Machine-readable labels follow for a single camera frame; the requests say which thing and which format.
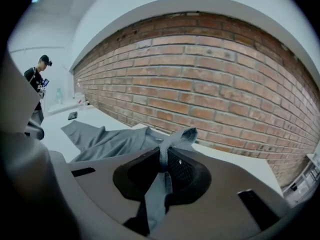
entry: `gray cloth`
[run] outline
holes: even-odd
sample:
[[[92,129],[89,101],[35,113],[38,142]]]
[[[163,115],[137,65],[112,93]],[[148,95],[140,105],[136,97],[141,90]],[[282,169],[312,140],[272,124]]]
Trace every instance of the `gray cloth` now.
[[[160,170],[144,196],[149,230],[165,217],[165,198],[172,193],[171,178],[167,170],[168,148],[177,147],[193,151],[191,144],[197,139],[197,129],[188,128],[170,136],[149,127],[106,131],[74,120],[61,128],[81,153],[72,162],[100,160],[125,154],[160,148]]]
[[[41,125],[42,121],[44,120],[44,114],[42,110],[35,110],[31,115],[31,119],[35,121],[37,124]]]

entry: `person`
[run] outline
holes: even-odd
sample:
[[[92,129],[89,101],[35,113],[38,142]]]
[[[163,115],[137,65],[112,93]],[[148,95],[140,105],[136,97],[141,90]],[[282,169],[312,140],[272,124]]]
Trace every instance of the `person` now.
[[[42,55],[36,67],[31,67],[24,72],[24,77],[31,84],[33,89],[40,95],[41,99],[44,98],[45,90],[43,88],[44,80],[41,77],[40,72],[44,71],[47,66],[51,65],[52,62],[49,60],[49,57],[47,55]],[[35,107],[31,119],[37,122],[39,125],[41,125],[42,121],[44,120],[44,114],[40,102]]]

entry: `white table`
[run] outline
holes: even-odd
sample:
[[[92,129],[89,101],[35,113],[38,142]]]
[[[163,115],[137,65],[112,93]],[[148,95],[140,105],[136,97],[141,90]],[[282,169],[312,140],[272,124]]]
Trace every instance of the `white table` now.
[[[71,98],[65,100],[62,104],[54,104],[49,108],[48,113],[49,115],[54,115],[56,113],[74,109],[78,106],[80,99],[81,98]]]
[[[98,128],[104,126],[107,131],[130,129],[126,124],[119,122],[92,105],[84,106],[83,110],[74,108],[45,117],[41,124],[41,127],[44,130],[44,138],[41,142],[49,150],[62,153],[67,163],[79,155],[80,150],[61,130],[61,127],[72,122],[72,120],[68,120],[68,116],[71,112],[76,111],[78,112],[76,120],[79,122]]]
[[[139,129],[143,127],[147,127],[147,126],[139,123],[133,126],[131,129]],[[162,133],[164,135],[168,135],[157,129],[153,129],[153,130],[156,132]],[[247,156],[238,155],[238,154],[231,154],[231,153],[220,151],[210,147],[202,146],[196,143],[192,144],[192,147],[196,151],[208,157],[216,158],[216,159],[223,160],[223,161],[235,164],[237,166],[240,166],[241,168],[245,169],[247,172],[251,173],[256,178],[264,182],[266,185],[268,185],[270,188],[275,190],[277,193],[279,193],[283,197],[283,193],[277,182],[276,176],[272,172],[270,166],[268,165],[268,162],[265,159],[247,157]]]

